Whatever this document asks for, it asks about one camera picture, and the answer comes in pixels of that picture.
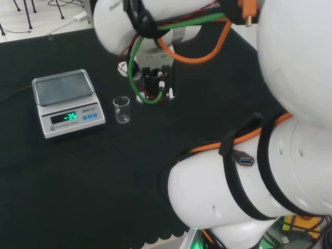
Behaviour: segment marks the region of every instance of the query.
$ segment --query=green cable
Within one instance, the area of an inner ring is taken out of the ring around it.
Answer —
[[[211,22],[219,18],[224,18],[226,17],[224,13],[216,13],[216,14],[211,14],[205,17],[198,17],[192,20],[188,21],[183,21],[180,23],[174,23],[174,24],[169,24],[167,26],[162,26],[159,27],[158,30],[171,30],[171,29],[177,29],[179,27],[187,27],[187,26],[193,26],[193,25],[199,25],[205,22]]]
[[[143,103],[152,105],[152,104],[156,104],[161,99],[162,92],[159,92],[158,97],[155,100],[147,100],[146,98],[144,98],[141,95],[141,93],[137,89],[135,82],[134,82],[134,78],[133,78],[133,72],[132,72],[135,55],[137,54],[137,51],[139,50],[139,47],[143,40],[144,40],[144,37],[140,37],[137,40],[137,42],[133,48],[133,51],[131,53],[130,60],[129,60],[129,65],[128,65],[128,77],[129,77],[130,85],[131,85],[132,89],[134,90],[134,92],[136,93],[136,95],[143,101]]]
[[[211,15],[205,16],[205,17],[199,17],[199,18],[195,18],[192,20],[183,21],[181,23],[175,23],[175,24],[170,24],[167,26],[162,26],[162,27],[159,27],[158,30],[171,30],[171,29],[177,29],[179,27],[193,26],[193,25],[198,25],[198,24],[202,24],[205,22],[210,22],[210,21],[213,21],[213,20],[216,20],[219,18],[224,18],[224,17],[226,17],[224,13],[216,13],[216,14],[211,14]],[[146,98],[144,98],[141,95],[141,93],[137,89],[134,79],[133,79],[132,69],[133,69],[134,58],[135,58],[143,40],[144,40],[144,38],[140,37],[137,40],[136,44],[134,45],[132,54],[130,56],[129,65],[128,65],[128,78],[129,78],[129,82],[130,82],[132,89],[134,90],[135,94],[143,101],[143,103],[156,104],[161,99],[162,92],[159,92],[159,94],[155,100],[147,100]]]

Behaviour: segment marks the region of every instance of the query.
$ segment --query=usb connector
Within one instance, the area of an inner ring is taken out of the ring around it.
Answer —
[[[246,152],[233,150],[232,159],[241,166],[251,166],[254,164],[254,158]]]

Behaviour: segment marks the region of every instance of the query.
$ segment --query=chair leg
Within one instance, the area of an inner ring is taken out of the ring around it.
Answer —
[[[56,2],[57,2],[57,6],[58,6],[58,8],[59,8],[59,11],[60,11],[61,19],[64,19],[64,16],[62,15],[62,12],[61,12],[60,5],[59,5],[59,3],[58,3],[58,0],[56,0]]]
[[[29,17],[29,12],[27,10],[26,0],[23,0],[23,2],[24,2],[26,17],[27,17],[27,22],[29,23],[29,30],[31,30],[32,26],[31,26],[31,21],[30,21],[30,17]]]
[[[35,3],[33,2],[33,0],[31,0],[31,3],[32,3],[32,7],[33,7],[33,13],[37,13],[37,10],[35,8]]]
[[[1,26],[1,23],[0,23],[0,30],[1,30],[1,34],[2,35],[6,35],[6,33],[4,32],[4,30],[3,30],[2,26]]]
[[[13,0],[13,1],[14,1],[14,4],[16,5],[17,11],[21,11],[21,9],[20,9],[19,6],[17,5],[16,1],[15,1],[15,0]]]

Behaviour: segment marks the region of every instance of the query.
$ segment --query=electronic scale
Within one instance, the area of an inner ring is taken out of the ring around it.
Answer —
[[[45,138],[105,123],[105,116],[85,70],[32,81]]]

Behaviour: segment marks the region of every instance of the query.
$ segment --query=orange cable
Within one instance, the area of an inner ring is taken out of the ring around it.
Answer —
[[[207,237],[207,239],[212,243],[213,243],[213,240],[210,238],[210,236],[207,234],[207,232],[205,232],[205,230],[202,230],[203,234]]]
[[[287,120],[288,118],[291,118],[292,114],[290,113],[286,113],[282,116],[280,116],[276,121],[275,121],[275,125],[279,125],[280,123],[282,123],[283,121]],[[243,143],[249,139],[252,139],[255,136],[260,135],[261,133],[261,128],[258,128],[257,130],[254,130],[242,137],[238,137],[237,139],[234,140],[234,144],[240,144]],[[194,153],[194,152],[200,152],[200,151],[204,151],[204,150],[208,150],[208,149],[218,149],[220,147],[221,143],[215,143],[215,144],[208,144],[208,145],[204,145],[201,147],[197,147],[193,150],[190,151],[190,153]]]
[[[257,15],[257,0],[243,0],[242,1],[242,17],[255,17]]]
[[[242,8],[242,6],[243,6],[243,0],[238,0],[238,6],[239,6],[240,8]]]
[[[216,47],[212,50],[211,53],[209,53],[208,55],[206,55],[204,57],[201,57],[201,58],[186,58],[186,57],[180,56],[179,54],[174,53],[172,50],[170,50],[169,47],[165,44],[165,42],[162,39],[158,39],[158,42],[159,42],[161,48],[163,50],[165,50],[166,53],[168,53],[171,57],[173,57],[174,59],[176,59],[178,61],[182,61],[182,62],[190,63],[190,64],[197,64],[197,63],[206,62],[206,61],[212,59],[213,57],[215,57],[219,53],[219,51],[221,50],[221,48],[222,48],[222,46],[223,46],[223,44],[226,40],[227,35],[228,35],[228,33],[231,29],[232,23],[227,18],[222,18],[219,21],[226,21],[225,27],[224,27],[221,35],[220,35],[220,38],[218,40],[218,43],[217,43]]]

